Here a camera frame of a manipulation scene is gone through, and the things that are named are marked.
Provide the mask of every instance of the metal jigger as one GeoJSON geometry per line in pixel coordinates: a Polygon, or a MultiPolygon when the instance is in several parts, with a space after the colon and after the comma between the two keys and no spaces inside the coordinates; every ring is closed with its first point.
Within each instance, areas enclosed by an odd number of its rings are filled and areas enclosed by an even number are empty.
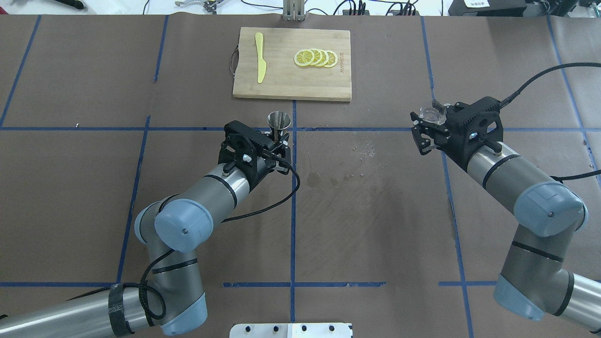
{"type": "Polygon", "coordinates": [[[291,122],[290,116],[283,111],[274,111],[267,115],[267,123],[271,128],[273,142],[277,143],[284,136],[291,122]]]}

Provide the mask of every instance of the knife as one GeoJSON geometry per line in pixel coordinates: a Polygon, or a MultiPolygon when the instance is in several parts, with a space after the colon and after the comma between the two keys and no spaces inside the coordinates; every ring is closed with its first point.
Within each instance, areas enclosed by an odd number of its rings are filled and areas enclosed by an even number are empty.
{"type": "Polygon", "coordinates": [[[263,33],[255,34],[255,42],[257,43],[257,59],[258,59],[258,74],[257,82],[262,83],[267,71],[267,62],[263,59],[263,33]]]}

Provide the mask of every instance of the lemon slice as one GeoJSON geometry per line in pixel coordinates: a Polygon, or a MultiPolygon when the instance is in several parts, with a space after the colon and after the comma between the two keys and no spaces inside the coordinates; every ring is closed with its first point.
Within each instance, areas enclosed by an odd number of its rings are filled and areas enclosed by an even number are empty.
{"type": "Polygon", "coordinates": [[[328,55],[328,62],[323,65],[324,68],[332,68],[338,63],[338,54],[332,51],[324,51],[328,55]]]}
{"type": "Polygon", "coordinates": [[[315,65],[316,67],[323,67],[323,66],[327,65],[328,61],[330,60],[330,54],[329,53],[326,53],[326,51],[324,51],[322,49],[320,49],[320,51],[323,53],[323,55],[325,57],[323,58],[322,62],[320,62],[320,63],[318,63],[318,64],[315,65]]]}
{"type": "Polygon", "coordinates": [[[315,53],[310,49],[301,49],[294,55],[294,63],[297,66],[306,67],[313,62],[315,53]]]}
{"type": "Polygon", "coordinates": [[[317,49],[317,48],[311,48],[311,51],[314,53],[315,57],[313,58],[313,62],[311,63],[312,66],[315,66],[317,64],[322,63],[323,59],[325,59],[325,55],[324,55],[324,50],[323,49],[317,49]]]}

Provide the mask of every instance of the brown table surface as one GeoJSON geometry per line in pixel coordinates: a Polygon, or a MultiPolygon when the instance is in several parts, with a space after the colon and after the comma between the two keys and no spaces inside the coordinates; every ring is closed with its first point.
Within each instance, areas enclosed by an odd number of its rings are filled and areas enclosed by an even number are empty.
{"type": "MultiPolygon", "coordinates": [[[[224,124],[265,127],[280,110],[294,117],[303,185],[198,248],[209,318],[183,337],[290,321],[351,322],[355,337],[590,336],[495,303],[515,219],[440,152],[420,156],[408,130],[433,94],[503,99],[547,67],[598,62],[601,20],[0,16],[0,32],[0,313],[138,280],[148,259],[132,217],[216,165],[224,124]],[[350,30],[352,101],[232,98],[241,26],[350,30]]],[[[564,73],[502,111],[506,143],[557,176],[601,160],[601,73],[564,73]]],[[[601,279],[599,181],[567,185],[591,221],[565,267],[601,279]]],[[[271,174],[235,214],[290,188],[271,174]]]]}

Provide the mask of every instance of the cutting board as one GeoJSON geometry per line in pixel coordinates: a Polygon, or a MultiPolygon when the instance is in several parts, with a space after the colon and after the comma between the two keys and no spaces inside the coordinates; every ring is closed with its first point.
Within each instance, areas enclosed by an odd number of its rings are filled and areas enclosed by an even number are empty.
{"type": "Polygon", "coordinates": [[[350,101],[349,31],[242,27],[238,49],[234,97],[350,101]],[[263,33],[263,58],[267,62],[267,72],[260,84],[257,83],[256,32],[263,33]],[[297,66],[296,52],[309,48],[336,52],[338,64],[332,68],[297,66]]]}

